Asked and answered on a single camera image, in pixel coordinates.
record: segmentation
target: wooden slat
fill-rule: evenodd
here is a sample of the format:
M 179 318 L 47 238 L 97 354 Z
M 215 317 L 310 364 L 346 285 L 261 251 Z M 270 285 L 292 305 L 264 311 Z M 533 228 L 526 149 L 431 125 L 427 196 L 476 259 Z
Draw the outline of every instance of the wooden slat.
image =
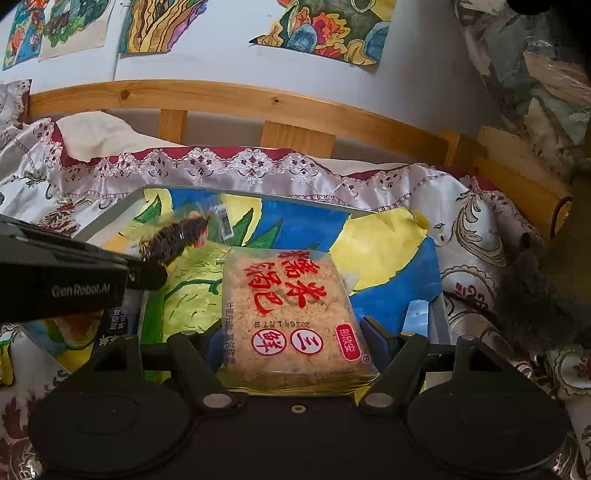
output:
M 452 130 L 444 130 L 439 136 L 449 143 L 449 150 L 444 163 L 446 167 L 454 166 L 473 170 L 477 158 L 486 158 L 486 148 L 476 140 Z
M 515 202 L 540 235 L 545 239 L 550 238 L 552 214 L 560 197 L 493 158 L 487 158 L 486 148 L 477 141 L 453 131 L 441 132 L 440 136 L 450 144 L 446 167 L 462 168 L 472 175 L 491 181 Z M 560 212 L 557 230 L 564 223 L 566 212 L 567 207 Z
M 158 138 L 168 142 L 182 144 L 186 121 L 186 110 L 160 110 Z
M 265 122 L 261 146 L 266 148 L 292 148 L 300 153 L 319 158 L 330 158 L 335 136 L 292 125 Z
M 221 113 L 359 140 L 418 161 L 442 165 L 447 142 L 429 132 L 359 108 L 295 93 L 232 83 L 124 80 L 31 95 L 30 115 L 115 108 Z
M 552 214 L 560 200 L 556 195 L 490 158 L 477 159 L 475 167 L 478 175 L 490 180 L 519 206 L 519 209 L 538 229 L 541 236 L 545 239 L 550 238 Z M 565 207 L 560 212 L 557 230 L 564 223 L 564 217 L 568 210 Z

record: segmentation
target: wood grain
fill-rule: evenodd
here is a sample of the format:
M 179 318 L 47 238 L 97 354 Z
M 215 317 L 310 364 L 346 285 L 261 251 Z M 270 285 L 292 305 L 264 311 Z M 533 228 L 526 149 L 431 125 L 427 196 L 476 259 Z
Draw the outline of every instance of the wood grain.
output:
M 449 144 L 444 165 L 446 167 L 464 168 L 473 170 L 477 158 L 486 158 L 486 148 L 477 141 L 460 135 L 452 130 L 444 130 L 439 133 Z
M 291 148 L 313 157 L 330 158 L 335 146 L 335 136 L 267 121 L 262 129 L 261 146 Z
M 475 166 L 478 175 L 489 179 L 499 190 L 502 190 L 519 206 L 521 212 L 538 229 L 540 235 L 545 239 L 550 239 L 552 214 L 560 198 L 536 182 L 526 179 L 490 158 L 477 159 Z M 564 223 L 564 217 L 568 210 L 565 207 L 560 212 L 557 230 Z
M 182 144 L 187 113 L 186 110 L 160 110 L 158 138 L 168 142 Z
M 504 158 L 500 162 L 493 158 L 487 158 L 486 148 L 475 140 L 453 131 L 441 132 L 440 136 L 450 144 L 445 161 L 446 167 L 462 168 L 467 173 L 488 179 L 515 202 L 542 237 L 550 239 L 552 214 L 561 197 L 503 165 L 510 159 Z M 560 212 L 557 230 L 564 223 L 567 211 L 568 208 L 565 207 Z
M 377 145 L 440 166 L 447 142 L 419 128 L 359 108 L 280 90 L 191 80 L 123 80 L 31 95 L 30 115 L 112 108 L 221 113 L 305 128 Z

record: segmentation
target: wrinkled fabric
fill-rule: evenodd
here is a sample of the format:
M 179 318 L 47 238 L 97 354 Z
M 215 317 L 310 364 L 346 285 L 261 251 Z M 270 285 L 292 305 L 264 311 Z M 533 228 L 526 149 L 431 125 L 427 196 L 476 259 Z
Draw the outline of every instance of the wrinkled fabric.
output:
M 584 161 L 591 82 L 570 28 L 553 9 L 520 15 L 506 0 L 454 0 L 470 59 L 507 128 L 546 169 L 569 180 Z

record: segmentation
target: plastic bag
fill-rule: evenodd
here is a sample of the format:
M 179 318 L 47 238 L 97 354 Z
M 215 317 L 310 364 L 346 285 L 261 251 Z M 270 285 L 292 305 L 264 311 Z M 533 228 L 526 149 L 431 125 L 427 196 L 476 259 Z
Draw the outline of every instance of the plastic bag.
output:
M 225 204 L 219 195 L 213 195 L 156 216 L 127 236 L 132 242 L 131 253 L 169 267 L 186 248 L 200 248 L 208 240 L 224 244 L 234 233 Z
M 329 254 L 232 248 L 223 305 L 228 388 L 336 395 L 378 375 Z

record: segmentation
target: small packet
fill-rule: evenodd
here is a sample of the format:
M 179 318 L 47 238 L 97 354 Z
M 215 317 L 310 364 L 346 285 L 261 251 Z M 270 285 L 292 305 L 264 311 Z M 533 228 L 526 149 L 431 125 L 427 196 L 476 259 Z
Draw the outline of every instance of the small packet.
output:
M 222 291 L 228 388 L 342 395 L 378 375 L 329 254 L 232 248 Z
M 207 240 L 227 244 L 234 233 L 221 197 L 212 195 L 157 216 L 127 237 L 132 241 L 128 253 L 169 267 L 186 248 L 200 248 Z

